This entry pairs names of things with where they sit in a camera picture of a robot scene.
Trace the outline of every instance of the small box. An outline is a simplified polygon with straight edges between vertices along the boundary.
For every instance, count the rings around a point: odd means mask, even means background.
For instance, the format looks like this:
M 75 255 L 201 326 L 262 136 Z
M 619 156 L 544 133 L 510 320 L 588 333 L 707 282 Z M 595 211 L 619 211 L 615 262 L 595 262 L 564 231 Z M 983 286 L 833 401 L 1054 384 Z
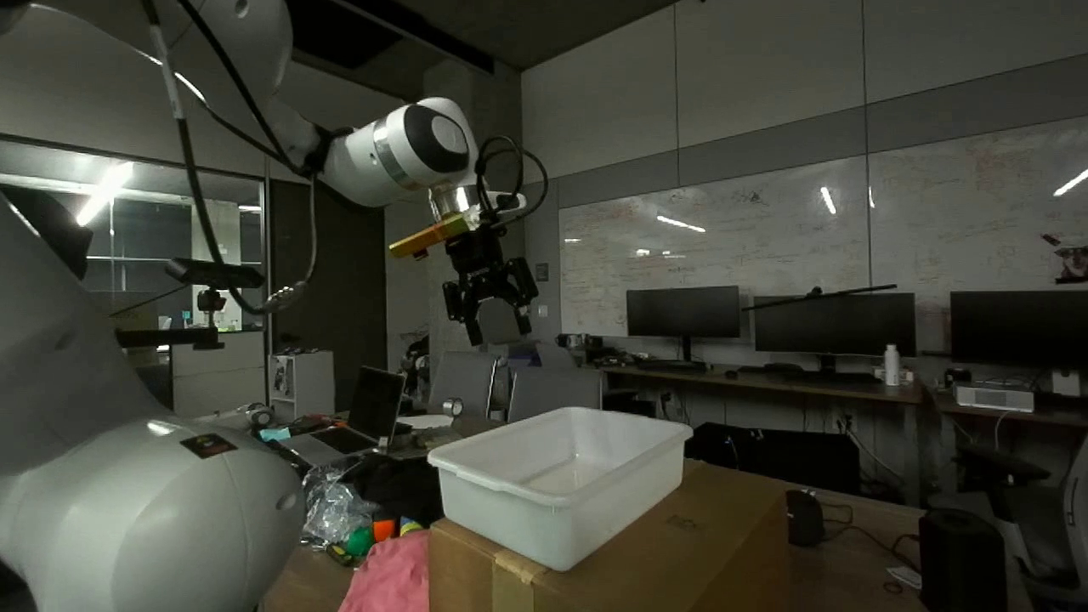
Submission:
M 785 496 L 772 479 L 690 462 L 683 486 L 551 571 L 459 524 L 432 527 L 432 612 L 721 612 L 789 609 Z
M 428 456 L 442 510 L 554 571 L 575 568 L 683 476 L 687 425 L 558 408 Z
M 1034 391 L 959 384 L 955 388 L 955 405 L 959 408 L 983 408 L 983 411 L 1020 411 L 1020 415 L 1030 415 L 1034 411 Z

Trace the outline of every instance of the storage bin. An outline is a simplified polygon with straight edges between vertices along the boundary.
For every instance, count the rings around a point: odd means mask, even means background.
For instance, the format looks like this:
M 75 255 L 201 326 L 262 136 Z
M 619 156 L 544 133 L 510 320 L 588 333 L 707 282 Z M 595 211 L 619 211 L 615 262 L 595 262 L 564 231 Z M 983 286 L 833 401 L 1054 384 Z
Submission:
M 449 520 L 575 568 L 683 479 L 687 425 L 558 408 L 428 452 Z

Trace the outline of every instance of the wooden table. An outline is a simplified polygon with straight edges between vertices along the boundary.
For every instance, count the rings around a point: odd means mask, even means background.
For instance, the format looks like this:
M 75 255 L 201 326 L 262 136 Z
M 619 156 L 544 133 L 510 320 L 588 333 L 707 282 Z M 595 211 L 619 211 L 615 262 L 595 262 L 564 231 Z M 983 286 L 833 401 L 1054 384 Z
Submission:
M 898 411 L 904 428 L 901 469 L 908 476 L 908 503 L 921 503 L 921 439 L 918 411 L 928 405 L 921 384 L 884 388 L 881 381 L 813 381 L 813 377 L 772 377 L 772 374 L 697 374 L 697 371 L 636 371 L 636 367 L 605 367 L 609 381 L 636 384 L 700 384 L 724 394 L 782 394 L 806 401 L 850 401 L 870 411 Z

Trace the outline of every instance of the table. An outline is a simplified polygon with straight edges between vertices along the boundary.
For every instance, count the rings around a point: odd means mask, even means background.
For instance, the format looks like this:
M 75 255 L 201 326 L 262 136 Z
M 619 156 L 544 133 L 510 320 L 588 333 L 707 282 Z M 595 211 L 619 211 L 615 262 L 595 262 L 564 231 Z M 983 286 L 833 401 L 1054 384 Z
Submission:
M 938 483 L 942 490 L 955 490 L 955 425 L 966 428 L 989 428 L 986 435 L 1000 449 L 1003 432 L 1030 432 L 1030 435 L 1051 435 L 1051 439 L 1085 439 L 1088 415 L 1085 411 L 1057 411 L 1047 405 L 1037 405 L 1037 411 L 996 411 L 996 408 L 962 408 L 949 391 L 932 394 L 935 411 L 942 415 L 942 469 Z
M 789 398 L 816 398 L 816 401 L 853 401 L 874 411 L 898 411 L 904 428 L 904 476 L 908 476 L 908 503 L 921 503 L 921 439 L 918 439 L 918 411 L 928 405 L 928 391 L 921 384 L 884 388 L 881 381 L 813 381 L 813 377 L 772 377 L 772 374 L 697 374 L 697 371 L 636 371 L 636 367 L 605 367 L 609 381 L 639 381 L 639 384 L 700 384 L 721 388 L 724 394 L 789 394 Z
M 843 612 L 843 609 L 881 609 L 881 612 L 921 612 L 921 598 L 911 588 L 887 588 L 887 568 L 901 564 L 884 547 L 901 534 L 918 534 L 918 507 L 898 507 L 847 493 L 816 493 L 826 520 L 853 513 L 853 530 L 843 530 L 819 547 L 789 547 L 789 609 L 792 612 Z M 918 561 L 918 544 L 901 544 L 901 554 Z M 350 571 L 333 564 L 323 551 L 299 547 L 289 568 L 279 575 L 262 602 L 262 612 L 333 612 L 350 585 Z M 1030 602 L 1020 578 L 1010 575 L 1010 612 L 1027 612 Z

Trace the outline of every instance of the cable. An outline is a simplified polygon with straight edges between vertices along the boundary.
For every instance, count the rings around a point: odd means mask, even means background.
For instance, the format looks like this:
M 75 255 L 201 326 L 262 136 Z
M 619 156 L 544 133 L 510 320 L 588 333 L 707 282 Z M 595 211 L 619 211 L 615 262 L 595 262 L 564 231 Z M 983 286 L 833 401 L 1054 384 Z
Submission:
M 184 105 L 180 105 L 180 95 L 177 95 L 177 82 L 173 82 L 173 61 L 170 61 L 170 48 L 167 48 L 167 37 L 163 37 L 163 20 L 160 20 L 160 10 L 153 0 L 143 0 L 143 14 L 146 14 L 146 24 L 150 24 L 150 37 L 160 51 L 160 71 L 163 71 L 163 85 L 167 85 L 167 102 L 173 109 L 173 126 L 177 126 L 177 139 L 180 139 L 180 156 L 184 156 L 184 177 L 190 184 L 190 194 L 194 194 L 194 204 L 197 204 L 197 221 L 201 221 L 201 235 L 204 235 L 204 245 L 207 245 L 207 255 L 218 269 L 224 269 L 224 255 L 218 248 L 218 238 L 214 238 L 214 228 L 211 228 L 211 214 L 207 214 L 207 201 L 204 201 L 204 187 L 201 187 L 201 177 L 197 177 L 197 156 L 194 156 L 194 139 L 190 139 L 190 122 L 184 116 Z M 252 306 L 238 286 L 228 286 L 231 299 L 252 313 L 252 316 L 265 316 L 269 309 L 262 306 Z
M 993 422 L 993 449 L 1000 449 L 1000 425 L 1006 422 L 1006 415 L 1000 415 L 996 422 Z
M 517 156 L 513 194 L 520 194 L 520 187 L 524 187 L 524 160 L 530 160 L 530 163 L 537 167 L 537 173 L 541 173 L 541 194 L 537 194 L 527 207 L 520 207 L 517 214 L 507 214 L 507 218 L 496 224 L 496 228 L 507 228 L 507 224 L 524 221 L 527 214 L 534 214 L 534 211 L 547 201 L 547 184 L 551 184 L 551 177 L 547 177 L 547 167 L 544 167 L 544 160 L 541 160 L 537 153 L 530 153 L 530 150 L 524 150 L 524 146 L 517 146 L 517 143 L 510 143 L 510 139 L 503 139 L 503 136 L 493 136 L 493 139 L 486 139 L 486 143 L 479 146 L 479 160 L 476 160 L 476 187 L 479 187 L 479 194 L 483 194 L 486 204 L 490 204 L 490 197 L 486 197 L 486 170 L 490 170 L 490 163 L 493 163 L 496 156 Z
M 214 37 L 211 27 L 204 24 L 204 17 L 201 17 L 187 0 L 180 0 L 180 3 L 187 7 L 190 20 L 201 27 L 201 34 L 207 37 L 207 44 L 218 51 L 218 58 L 221 58 L 224 68 L 231 71 L 231 78 L 235 78 L 245 105 L 248 105 L 248 109 L 255 112 L 255 119 L 262 122 L 262 129 L 265 129 L 265 136 L 272 139 L 275 153 L 265 150 L 262 143 L 255 143 L 252 136 L 245 136 L 238 126 L 231 126 L 228 119 L 221 119 L 221 116 L 218 116 L 214 109 L 207 109 L 204 102 L 201 102 L 201 105 L 204 105 L 221 126 L 228 126 L 235 136 L 241 136 L 245 143 L 258 146 L 258 150 L 269 153 L 272 160 L 292 167 L 289 156 L 282 153 L 272 126 L 269 126 L 265 116 L 258 112 L 252 92 L 245 88 L 235 61 L 224 54 L 224 48 L 218 44 L 218 37 Z M 201 187 L 201 177 L 197 177 L 194 139 L 190 139 L 190 126 L 187 126 L 184 105 L 180 105 L 180 95 L 177 95 L 173 61 L 170 61 L 170 48 L 167 48 L 167 37 L 163 37 L 163 20 L 160 20 L 153 0 L 143 0 L 143 10 L 146 10 L 146 20 L 150 20 L 153 44 L 156 44 L 156 51 L 160 51 L 160 71 L 163 71 L 163 82 L 167 82 L 167 99 L 170 99 L 170 105 L 173 105 L 173 122 L 177 122 L 184 173 L 187 173 L 187 184 L 190 184 L 190 194 L 194 194 L 201 235 L 204 235 L 204 245 L 207 245 L 211 262 L 214 262 L 218 269 L 224 269 L 228 262 L 224 262 L 224 255 L 221 255 L 221 248 L 218 248 L 214 224 L 211 224 L 207 201 L 204 201 L 204 187 Z M 303 275 L 299 282 L 292 282 L 292 286 L 275 289 L 275 292 L 265 299 L 265 306 L 252 306 L 252 303 L 238 292 L 238 286 L 228 286 L 231 299 L 235 299 L 245 313 L 252 313 L 252 316 L 269 316 L 272 306 L 286 303 L 289 296 L 299 296 L 299 292 L 309 286 L 309 279 L 313 279 L 313 272 L 316 272 L 316 252 L 320 252 L 320 248 L 316 248 L 316 184 L 313 184 L 313 177 L 309 177 L 309 265 L 306 265 L 306 275 Z
M 309 265 L 303 272 L 303 279 L 289 282 L 289 286 L 279 286 L 272 296 L 269 296 L 269 306 L 282 306 L 296 296 L 306 292 L 306 286 L 313 282 L 316 275 L 316 262 L 320 262 L 320 238 L 316 238 L 316 180 L 309 180 Z
M 826 541 L 833 541 L 833 537 L 840 537 L 840 534 L 847 534 L 853 527 L 853 507 L 850 503 L 823 503 L 823 510 L 830 510 L 830 507 L 843 510 L 847 517 L 840 520 L 836 530 L 826 530 L 833 520 L 823 520 Z
M 207 27 L 207 20 L 201 17 L 201 10 L 190 0 L 180 0 L 184 14 L 197 24 L 197 31 L 204 34 L 204 41 L 211 44 L 214 58 L 224 65 L 224 71 L 231 75 L 245 109 L 252 112 L 252 119 L 262 126 L 265 139 L 275 150 L 275 160 L 286 163 L 292 173 L 299 177 L 313 177 L 303 167 L 292 163 L 292 156 L 282 150 L 282 143 L 275 139 L 262 105 L 252 99 L 238 65 L 231 61 L 231 54 L 224 51 L 224 44 L 214 37 L 214 31 Z
M 891 544 L 884 544 L 874 530 L 864 530 L 857 524 L 850 530 L 864 534 L 870 544 L 877 544 L 881 551 L 887 551 L 894 561 L 908 564 L 911 571 L 921 571 L 918 561 L 911 561 L 908 554 L 898 551 L 904 541 L 918 541 L 918 534 L 898 534 Z

